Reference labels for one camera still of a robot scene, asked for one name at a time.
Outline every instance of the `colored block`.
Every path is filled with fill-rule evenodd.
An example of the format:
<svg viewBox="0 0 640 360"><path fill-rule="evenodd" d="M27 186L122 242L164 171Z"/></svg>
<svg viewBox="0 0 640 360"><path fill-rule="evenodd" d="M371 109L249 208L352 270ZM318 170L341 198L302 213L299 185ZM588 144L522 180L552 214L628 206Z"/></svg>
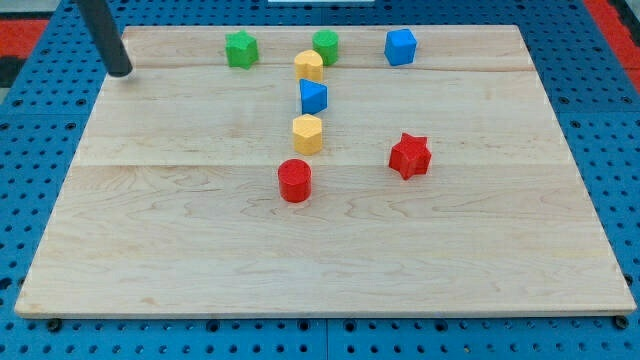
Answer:
<svg viewBox="0 0 640 360"><path fill-rule="evenodd" d="M409 29L394 30L387 33L384 55L391 66L411 64L418 42Z"/></svg>
<svg viewBox="0 0 640 360"><path fill-rule="evenodd" d="M305 78L317 82L322 81L322 64L322 57L313 50L299 53L293 60L296 80Z"/></svg>
<svg viewBox="0 0 640 360"><path fill-rule="evenodd" d="M391 149L389 167L397 170L403 179L408 180L413 175L426 174L430 161L431 152L427 149L427 138L402 133L400 142Z"/></svg>
<svg viewBox="0 0 640 360"><path fill-rule="evenodd" d="M325 66L338 61L338 34L331 30L320 30L313 34L313 50L320 54Z"/></svg>
<svg viewBox="0 0 640 360"><path fill-rule="evenodd" d="M293 120L293 148L302 155L322 150L322 120L305 114Z"/></svg>
<svg viewBox="0 0 640 360"><path fill-rule="evenodd" d="M280 196L288 202L301 202L311 195L311 168L300 159L290 159L278 168Z"/></svg>
<svg viewBox="0 0 640 360"><path fill-rule="evenodd" d="M246 31L227 34L226 39L225 50L230 67L249 69L254 62L258 61L258 42Z"/></svg>
<svg viewBox="0 0 640 360"><path fill-rule="evenodd" d="M327 108L327 87L307 79L300 79L300 102L303 114L315 114Z"/></svg>

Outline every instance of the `blue block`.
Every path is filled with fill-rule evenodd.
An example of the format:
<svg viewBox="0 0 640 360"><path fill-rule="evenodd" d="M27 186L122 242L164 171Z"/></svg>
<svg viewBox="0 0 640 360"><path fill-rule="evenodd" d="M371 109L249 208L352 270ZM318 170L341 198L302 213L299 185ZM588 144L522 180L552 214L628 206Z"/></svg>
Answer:
<svg viewBox="0 0 640 360"><path fill-rule="evenodd" d="M300 100L303 114L315 114L327 108L327 87L300 79Z"/></svg>
<svg viewBox="0 0 640 360"><path fill-rule="evenodd" d="M409 29L394 30L387 33L384 55L391 66L411 64L418 42Z"/></svg>

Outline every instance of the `green block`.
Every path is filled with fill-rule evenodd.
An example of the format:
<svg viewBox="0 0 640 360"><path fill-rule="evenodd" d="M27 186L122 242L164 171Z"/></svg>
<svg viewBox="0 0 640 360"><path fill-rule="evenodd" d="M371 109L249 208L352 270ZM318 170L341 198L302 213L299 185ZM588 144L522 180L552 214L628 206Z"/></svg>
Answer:
<svg viewBox="0 0 640 360"><path fill-rule="evenodd" d="M254 62L258 61L258 42L246 31L227 34L226 39L225 50L230 67L249 69Z"/></svg>
<svg viewBox="0 0 640 360"><path fill-rule="evenodd" d="M331 30L320 30L313 35L313 50L320 54L326 66L338 61L338 34Z"/></svg>

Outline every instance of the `wood grain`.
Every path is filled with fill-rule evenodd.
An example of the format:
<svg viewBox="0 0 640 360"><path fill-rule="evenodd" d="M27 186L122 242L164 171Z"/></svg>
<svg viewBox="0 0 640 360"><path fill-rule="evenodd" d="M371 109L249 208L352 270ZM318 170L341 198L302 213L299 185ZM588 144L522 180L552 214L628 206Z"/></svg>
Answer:
<svg viewBox="0 0 640 360"><path fill-rule="evenodd" d="M624 314L634 300L512 26L334 28L313 192L278 194L300 157L293 57L316 28L128 28L16 304L33 318L503 317ZM427 176L389 169L402 131Z"/></svg>

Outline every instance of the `yellow block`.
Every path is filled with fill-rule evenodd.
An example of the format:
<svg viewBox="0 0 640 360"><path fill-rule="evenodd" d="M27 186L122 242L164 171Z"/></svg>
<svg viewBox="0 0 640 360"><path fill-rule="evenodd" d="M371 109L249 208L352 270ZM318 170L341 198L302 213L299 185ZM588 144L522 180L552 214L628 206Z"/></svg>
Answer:
<svg viewBox="0 0 640 360"><path fill-rule="evenodd" d="M296 68L296 80L305 78L311 81L322 81L322 57L313 50L307 50L296 55L293 60Z"/></svg>
<svg viewBox="0 0 640 360"><path fill-rule="evenodd" d="M322 150L322 120L305 114L293 119L293 148L302 155Z"/></svg>

